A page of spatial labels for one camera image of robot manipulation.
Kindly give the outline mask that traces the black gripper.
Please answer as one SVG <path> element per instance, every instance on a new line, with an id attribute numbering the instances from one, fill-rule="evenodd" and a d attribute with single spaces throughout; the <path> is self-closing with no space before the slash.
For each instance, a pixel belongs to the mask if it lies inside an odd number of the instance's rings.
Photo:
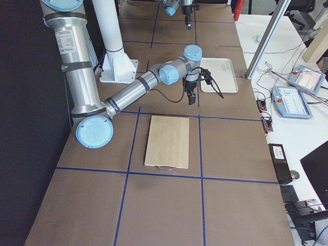
<path id="1" fill-rule="evenodd" d="M 182 13 L 185 15 L 185 25 L 188 28 L 188 30 L 191 30 L 192 26 L 192 20 L 191 20 L 191 14 L 192 14 L 192 4 L 190 3 L 183 3 L 182 4 Z"/>
<path id="2" fill-rule="evenodd" d="M 191 74 L 183 77 L 184 91 L 188 95 L 188 104 L 192 105 L 196 102 L 196 94 L 194 89 L 196 88 L 199 81 L 199 74 Z"/>

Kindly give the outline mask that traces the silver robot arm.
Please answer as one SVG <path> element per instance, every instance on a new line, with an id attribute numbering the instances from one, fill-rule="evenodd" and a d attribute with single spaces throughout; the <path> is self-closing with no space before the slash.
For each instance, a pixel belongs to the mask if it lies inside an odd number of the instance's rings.
<path id="1" fill-rule="evenodd" d="M 165 9 L 168 16 L 173 16 L 179 7 L 185 17 L 185 25 L 188 30 L 191 29 L 191 15 L 195 2 L 192 0 L 155 0 L 161 7 Z"/>
<path id="2" fill-rule="evenodd" d="M 121 110 L 149 93 L 159 83 L 171 85 L 181 78 L 196 81 L 202 50 L 186 46 L 183 55 L 156 64 L 106 100 L 100 100 L 85 38 L 87 16 L 82 1 L 41 1 L 45 23 L 54 30 L 62 59 L 62 72 L 69 84 L 74 107 L 70 113 L 75 138 L 85 147 L 105 146 L 112 138 L 112 119 Z"/>

